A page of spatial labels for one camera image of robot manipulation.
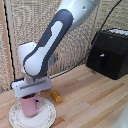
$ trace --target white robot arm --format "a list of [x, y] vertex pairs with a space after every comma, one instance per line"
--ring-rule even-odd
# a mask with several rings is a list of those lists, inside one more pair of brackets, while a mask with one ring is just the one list
[[47, 71], [57, 60], [54, 50], [65, 34], [70, 33], [90, 16], [99, 2], [100, 0], [62, 0], [38, 44], [29, 42], [18, 47], [21, 71], [25, 76], [11, 84], [17, 98], [52, 86]]

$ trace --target plate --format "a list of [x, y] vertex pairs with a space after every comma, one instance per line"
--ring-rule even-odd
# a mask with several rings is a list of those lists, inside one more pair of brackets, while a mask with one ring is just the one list
[[25, 116], [20, 100], [17, 101], [9, 112], [9, 121], [13, 128], [49, 128], [55, 121], [56, 110], [49, 100], [42, 100], [39, 112], [33, 117]]

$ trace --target black box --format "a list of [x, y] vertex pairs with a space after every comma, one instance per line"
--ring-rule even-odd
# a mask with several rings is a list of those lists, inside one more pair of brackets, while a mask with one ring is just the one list
[[121, 78], [128, 73], [128, 37], [102, 31], [86, 65], [111, 79]]

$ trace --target pink cup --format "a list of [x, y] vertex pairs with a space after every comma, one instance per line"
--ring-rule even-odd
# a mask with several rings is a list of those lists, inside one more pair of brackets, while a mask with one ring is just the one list
[[31, 94], [29, 96], [20, 98], [22, 110], [26, 116], [34, 116], [39, 111], [36, 100], [39, 100], [40, 108], [42, 98], [38, 94]]

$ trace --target wooden table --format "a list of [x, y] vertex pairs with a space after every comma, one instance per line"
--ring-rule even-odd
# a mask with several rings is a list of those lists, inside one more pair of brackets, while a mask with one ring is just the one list
[[[52, 80], [52, 88], [41, 92], [56, 108], [52, 128], [109, 128], [128, 101], [128, 75], [111, 80], [85, 65]], [[59, 91], [63, 103], [55, 103], [51, 91]], [[12, 128], [9, 111], [17, 101], [13, 90], [0, 95], [0, 128]]]

